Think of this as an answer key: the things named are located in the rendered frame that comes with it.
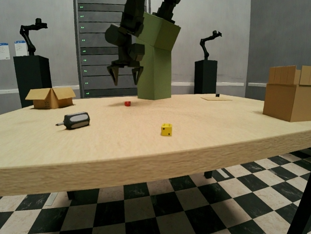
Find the yellow die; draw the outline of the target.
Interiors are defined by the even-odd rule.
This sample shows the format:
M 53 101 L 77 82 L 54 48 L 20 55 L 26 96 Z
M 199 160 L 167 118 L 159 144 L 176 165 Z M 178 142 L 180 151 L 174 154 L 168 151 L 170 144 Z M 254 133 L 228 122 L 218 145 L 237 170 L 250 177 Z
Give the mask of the yellow die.
M 172 136 L 172 124 L 162 124 L 161 136 Z

